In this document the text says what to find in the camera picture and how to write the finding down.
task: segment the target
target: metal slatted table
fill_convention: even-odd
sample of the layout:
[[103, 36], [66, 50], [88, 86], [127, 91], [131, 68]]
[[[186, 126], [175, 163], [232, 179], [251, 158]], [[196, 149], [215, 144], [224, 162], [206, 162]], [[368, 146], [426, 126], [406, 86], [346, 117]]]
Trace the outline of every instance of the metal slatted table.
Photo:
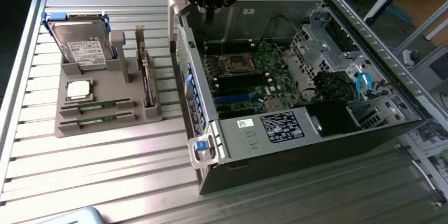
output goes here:
[[[166, 120], [56, 138], [59, 48], [40, 13], [102, 13], [136, 50], [146, 26]], [[0, 222], [36, 223], [84, 206], [119, 223], [446, 223], [431, 189], [391, 148], [199, 196], [167, 31], [167, 0], [32, 0], [0, 125]]]

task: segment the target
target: motherboard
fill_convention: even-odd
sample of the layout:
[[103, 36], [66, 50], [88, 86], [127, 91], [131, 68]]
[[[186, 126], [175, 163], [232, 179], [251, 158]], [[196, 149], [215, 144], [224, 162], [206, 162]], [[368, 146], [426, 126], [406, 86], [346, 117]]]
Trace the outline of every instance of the motherboard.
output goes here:
[[255, 52], [204, 55], [203, 66], [222, 119], [291, 109], [298, 87], [274, 43]]

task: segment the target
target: warning label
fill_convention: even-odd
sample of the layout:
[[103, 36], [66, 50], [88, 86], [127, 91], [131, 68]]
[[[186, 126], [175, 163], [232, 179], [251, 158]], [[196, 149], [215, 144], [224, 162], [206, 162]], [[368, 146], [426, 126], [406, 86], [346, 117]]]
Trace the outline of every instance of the warning label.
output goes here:
[[292, 112], [263, 116], [262, 122], [272, 143], [279, 143], [306, 136]]
[[68, 42], [76, 63], [80, 66], [106, 64], [103, 48], [99, 41]]

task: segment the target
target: blue cable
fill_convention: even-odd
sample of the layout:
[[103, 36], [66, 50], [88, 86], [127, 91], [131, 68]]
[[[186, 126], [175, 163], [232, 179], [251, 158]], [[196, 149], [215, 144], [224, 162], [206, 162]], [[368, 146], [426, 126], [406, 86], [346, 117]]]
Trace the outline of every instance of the blue cable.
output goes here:
[[362, 82], [363, 82], [363, 76], [366, 76], [366, 80], [367, 80], [367, 90], [372, 90], [374, 93], [376, 93], [376, 91], [372, 88], [372, 78], [371, 75], [368, 73], [360, 73], [358, 78], [356, 78], [356, 92], [358, 92], [358, 101], [362, 101]]

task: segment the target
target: hard drive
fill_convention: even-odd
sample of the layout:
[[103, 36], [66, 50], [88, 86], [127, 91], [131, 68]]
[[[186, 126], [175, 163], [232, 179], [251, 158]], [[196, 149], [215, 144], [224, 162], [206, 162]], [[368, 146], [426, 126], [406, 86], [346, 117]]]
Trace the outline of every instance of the hard drive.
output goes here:
[[106, 60], [115, 59], [116, 53], [108, 40], [107, 15], [67, 15], [52, 13], [42, 23], [59, 45], [64, 63], [78, 63], [82, 70], [106, 68]]

